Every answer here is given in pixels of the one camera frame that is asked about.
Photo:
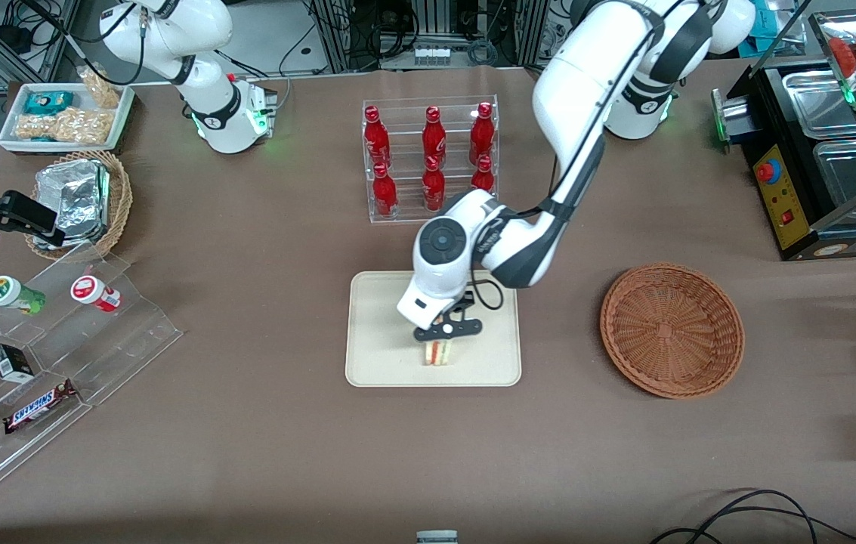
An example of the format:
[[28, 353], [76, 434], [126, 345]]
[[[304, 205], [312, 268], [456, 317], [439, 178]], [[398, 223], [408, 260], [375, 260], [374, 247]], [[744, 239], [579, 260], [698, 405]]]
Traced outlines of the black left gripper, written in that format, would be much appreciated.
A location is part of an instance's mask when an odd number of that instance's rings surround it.
[[466, 318], [466, 311], [475, 304], [473, 290], [465, 290], [462, 297], [447, 310], [438, 314], [427, 328], [415, 328], [413, 337], [421, 343], [441, 342], [450, 338], [476, 336], [483, 329], [482, 320]]

